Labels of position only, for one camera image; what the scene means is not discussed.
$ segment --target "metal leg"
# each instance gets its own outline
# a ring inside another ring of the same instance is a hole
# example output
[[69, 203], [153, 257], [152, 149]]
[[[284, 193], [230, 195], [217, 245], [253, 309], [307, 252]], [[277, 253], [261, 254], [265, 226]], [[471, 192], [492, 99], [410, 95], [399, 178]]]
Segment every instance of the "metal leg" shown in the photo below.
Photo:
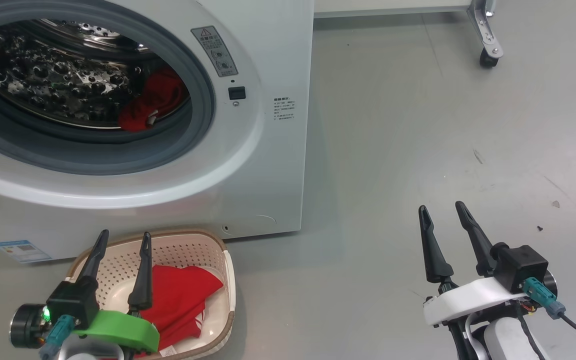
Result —
[[487, 18], [487, 12], [494, 12], [496, 0], [472, 0], [468, 7], [468, 16], [473, 27], [477, 30], [484, 50], [481, 53], [480, 64], [486, 68], [496, 66], [497, 61], [504, 55], [504, 51], [493, 34]]
[[495, 14], [495, 8], [497, 7], [497, 0], [489, 0], [486, 2], [486, 16], [492, 18]]

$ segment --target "red garment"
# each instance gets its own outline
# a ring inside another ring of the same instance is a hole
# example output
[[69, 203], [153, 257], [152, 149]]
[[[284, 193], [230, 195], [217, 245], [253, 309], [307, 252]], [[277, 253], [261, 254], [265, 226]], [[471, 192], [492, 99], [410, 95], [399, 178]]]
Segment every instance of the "red garment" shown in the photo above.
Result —
[[127, 132], [141, 132], [153, 126], [149, 118], [162, 117], [190, 96], [182, 79], [170, 66], [154, 71], [146, 80], [141, 96], [119, 113], [119, 126]]
[[141, 317], [156, 326], [158, 350], [188, 337], [198, 338], [201, 328], [195, 317], [204, 311], [206, 299], [223, 286], [212, 273], [196, 266], [153, 266], [152, 307]]

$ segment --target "specification label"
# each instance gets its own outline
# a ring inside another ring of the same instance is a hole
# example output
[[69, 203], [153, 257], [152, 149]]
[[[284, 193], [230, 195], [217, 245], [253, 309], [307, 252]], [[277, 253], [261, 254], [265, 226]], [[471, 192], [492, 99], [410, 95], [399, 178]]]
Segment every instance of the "specification label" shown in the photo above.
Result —
[[170, 345], [167, 348], [161, 349], [159, 355], [161, 355], [162, 358], [166, 358], [167, 356], [177, 355], [177, 351], [175, 350], [175, 347], [173, 345]]
[[295, 118], [295, 100], [290, 97], [274, 98], [274, 120], [290, 120]]
[[0, 243], [0, 250], [20, 263], [43, 262], [51, 259], [28, 240], [2, 242]]
[[217, 29], [214, 26], [197, 27], [190, 30], [203, 50], [208, 54], [214, 69], [217, 70], [217, 75], [231, 76], [237, 75], [237, 66], [231, 57], [231, 53], [226, 48], [222, 37], [219, 36]]

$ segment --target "white shelf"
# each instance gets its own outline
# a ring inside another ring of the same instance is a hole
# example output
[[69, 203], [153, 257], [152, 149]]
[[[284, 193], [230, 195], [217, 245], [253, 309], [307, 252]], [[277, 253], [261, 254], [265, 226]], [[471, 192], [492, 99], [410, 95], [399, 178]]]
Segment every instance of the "white shelf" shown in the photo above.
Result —
[[466, 11], [470, 0], [315, 0], [315, 18]]

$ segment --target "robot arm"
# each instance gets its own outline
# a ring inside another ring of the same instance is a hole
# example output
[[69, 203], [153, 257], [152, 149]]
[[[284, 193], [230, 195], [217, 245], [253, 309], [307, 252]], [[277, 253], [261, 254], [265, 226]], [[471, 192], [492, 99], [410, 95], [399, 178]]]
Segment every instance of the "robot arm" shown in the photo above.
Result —
[[152, 238], [145, 232], [141, 264], [128, 296], [128, 314], [100, 310], [97, 274], [106, 253], [108, 230], [103, 230], [75, 282], [62, 281], [46, 304], [19, 307], [10, 326], [14, 347], [40, 349], [41, 360], [89, 360], [94, 356], [133, 360], [136, 353], [158, 350], [160, 335], [140, 312], [153, 306]]
[[[451, 280], [453, 268], [439, 248], [428, 209], [419, 207], [426, 280], [439, 284], [439, 296], [430, 296], [423, 303], [426, 323], [450, 330], [459, 360], [548, 360], [523, 321], [528, 309], [540, 304], [522, 290], [526, 280], [534, 278], [556, 297], [548, 261], [527, 245], [514, 249], [504, 243], [492, 246], [466, 205], [458, 201], [455, 207], [470, 237], [477, 273], [484, 278], [463, 286]], [[485, 322], [488, 324], [471, 329]]]

